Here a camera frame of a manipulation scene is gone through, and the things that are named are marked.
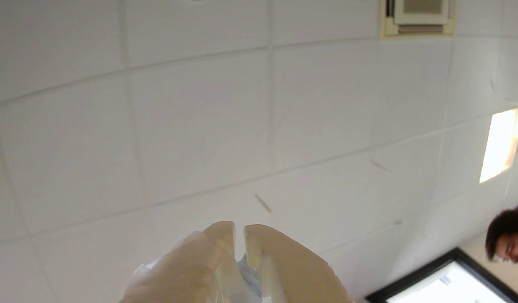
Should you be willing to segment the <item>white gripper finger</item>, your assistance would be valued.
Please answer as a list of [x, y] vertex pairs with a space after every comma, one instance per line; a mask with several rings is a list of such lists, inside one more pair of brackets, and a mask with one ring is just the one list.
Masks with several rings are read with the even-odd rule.
[[235, 224], [194, 231], [166, 255], [140, 265], [122, 303], [257, 303], [235, 259]]
[[286, 234], [261, 224], [243, 230], [247, 264], [273, 303], [353, 303], [330, 265]]

